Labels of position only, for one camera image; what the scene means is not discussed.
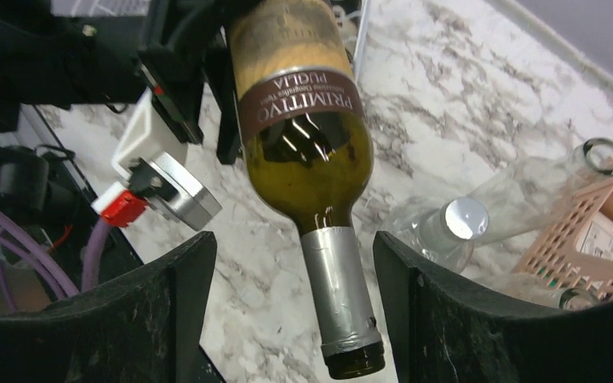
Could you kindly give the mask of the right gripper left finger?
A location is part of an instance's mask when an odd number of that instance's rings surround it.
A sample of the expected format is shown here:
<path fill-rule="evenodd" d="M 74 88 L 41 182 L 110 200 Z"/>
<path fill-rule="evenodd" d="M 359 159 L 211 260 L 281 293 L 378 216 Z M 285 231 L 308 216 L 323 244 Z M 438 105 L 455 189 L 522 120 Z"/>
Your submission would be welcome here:
<path fill-rule="evenodd" d="M 203 231 L 42 311 L 0 315 L 0 382 L 215 382 L 200 346 L 217 254 Z"/>

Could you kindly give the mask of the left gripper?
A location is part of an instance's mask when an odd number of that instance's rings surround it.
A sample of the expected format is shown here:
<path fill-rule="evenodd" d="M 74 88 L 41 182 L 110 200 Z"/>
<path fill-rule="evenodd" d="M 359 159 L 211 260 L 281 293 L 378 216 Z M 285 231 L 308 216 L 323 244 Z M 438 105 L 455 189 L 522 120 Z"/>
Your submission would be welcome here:
<path fill-rule="evenodd" d="M 229 50 L 221 28 L 227 1 L 152 1 L 137 48 L 152 106 L 176 141 L 202 144 L 200 109 L 210 88 L 221 111 L 216 156 L 232 165 L 241 153 Z"/>

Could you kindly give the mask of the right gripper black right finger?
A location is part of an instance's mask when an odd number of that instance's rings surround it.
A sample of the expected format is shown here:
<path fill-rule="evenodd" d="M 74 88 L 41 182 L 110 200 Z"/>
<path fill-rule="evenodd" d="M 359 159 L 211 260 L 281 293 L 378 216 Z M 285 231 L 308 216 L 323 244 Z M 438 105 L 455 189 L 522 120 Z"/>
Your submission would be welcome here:
<path fill-rule="evenodd" d="M 613 302 L 564 311 L 485 288 L 379 231 L 374 266 L 401 382 L 613 382 Z"/>

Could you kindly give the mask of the green bottle silver neck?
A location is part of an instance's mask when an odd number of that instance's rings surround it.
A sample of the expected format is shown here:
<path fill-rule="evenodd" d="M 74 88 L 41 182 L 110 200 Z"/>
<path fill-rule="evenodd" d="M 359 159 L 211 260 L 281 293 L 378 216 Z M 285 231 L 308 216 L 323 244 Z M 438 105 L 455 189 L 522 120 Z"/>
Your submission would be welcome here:
<path fill-rule="evenodd" d="M 332 378 L 385 366 L 351 218 L 374 150 L 327 1 L 263 1 L 227 28 L 251 184 L 299 232 Z"/>

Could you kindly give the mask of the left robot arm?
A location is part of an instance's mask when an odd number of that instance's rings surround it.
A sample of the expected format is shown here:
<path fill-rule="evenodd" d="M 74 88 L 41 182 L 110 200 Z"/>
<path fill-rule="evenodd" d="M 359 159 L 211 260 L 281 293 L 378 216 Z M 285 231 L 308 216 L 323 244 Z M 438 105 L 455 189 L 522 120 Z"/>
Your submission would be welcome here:
<path fill-rule="evenodd" d="M 49 1 L 0 1 L 0 133 L 22 105 L 148 104 L 180 143 L 201 144 L 200 106 L 209 87 L 221 111 L 221 164 L 240 153 L 231 58 L 221 29 L 233 1 L 151 1 L 146 15 L 56 15 Z"/>

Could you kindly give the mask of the clear bottle silver cap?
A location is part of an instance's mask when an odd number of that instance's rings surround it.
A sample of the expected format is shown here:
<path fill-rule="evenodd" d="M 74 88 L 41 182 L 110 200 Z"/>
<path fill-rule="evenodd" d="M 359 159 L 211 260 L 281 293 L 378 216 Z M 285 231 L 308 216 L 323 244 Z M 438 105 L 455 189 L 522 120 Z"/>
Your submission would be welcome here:
<path fill-rule="evenodd" d="M 442 203 L 413 197 L 390 211 L 382 230 L 424 258 L 460 274 L 488 225 L 488 212 L 477 199 L 462 196 Z"/>

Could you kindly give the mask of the clear glass bottle middle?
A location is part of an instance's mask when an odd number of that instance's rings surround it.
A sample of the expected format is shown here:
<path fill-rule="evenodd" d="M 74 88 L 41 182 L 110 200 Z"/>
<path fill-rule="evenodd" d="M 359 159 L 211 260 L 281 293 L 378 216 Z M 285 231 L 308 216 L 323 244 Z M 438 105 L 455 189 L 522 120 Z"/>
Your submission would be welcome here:
<path fill-rule="evenodd" d="M 512 298 L 561 310 L 585 310 L 600 304 L 600 300 L 586 290 L 550 287 L 542 278 L 532 274 L 500 274 L 474 278 L 473 281 Z"/>

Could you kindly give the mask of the clear glass bottle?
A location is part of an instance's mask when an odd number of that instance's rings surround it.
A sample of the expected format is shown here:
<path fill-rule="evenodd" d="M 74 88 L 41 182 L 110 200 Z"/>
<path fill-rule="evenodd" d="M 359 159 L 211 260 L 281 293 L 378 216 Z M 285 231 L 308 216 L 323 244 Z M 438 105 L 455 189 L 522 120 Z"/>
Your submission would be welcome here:
<path fill-rule="evenodd" d="M 586 290 L 550 287 L 542 278 L 532 274 L 500 274 L 474 278 L 473 281 L 512 298 L 561 310 L 585 310 L 600 304 L 600 300 Z"/>
<path fill-rule="evenodd" d="M 556 160 L 531 156 L 518 160 L 469 195 L 489 213 L 480 246 L 540 229 L 561 217 L 573 195 L 613 177 L 613 140 L 596 137 Z"/>

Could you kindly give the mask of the clear glass bottle back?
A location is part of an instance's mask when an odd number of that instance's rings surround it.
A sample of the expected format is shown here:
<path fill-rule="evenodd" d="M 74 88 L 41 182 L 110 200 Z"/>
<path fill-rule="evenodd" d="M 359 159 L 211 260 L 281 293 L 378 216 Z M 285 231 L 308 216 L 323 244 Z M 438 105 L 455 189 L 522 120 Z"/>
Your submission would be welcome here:
<path fill-rule="evenodd" d="M 561 217 L 573 195 L 613 177 L 613 140 L 596 137 L 556 160 L 531 156 L 518 160 L 469 195 L 489 213 L 480 246 L 540 229 Z"/>

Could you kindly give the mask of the peach plastic crate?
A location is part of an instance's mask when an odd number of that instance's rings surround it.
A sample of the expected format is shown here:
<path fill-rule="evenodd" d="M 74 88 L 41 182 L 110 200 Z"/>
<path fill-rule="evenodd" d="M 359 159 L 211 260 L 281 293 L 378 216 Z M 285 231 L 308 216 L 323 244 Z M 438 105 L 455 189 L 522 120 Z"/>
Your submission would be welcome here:
<path fill-rule="evenodd" d="M 513 269 L 549 287 L 577 287 L 613 299 L 613 177 L 579 191 Z"/>

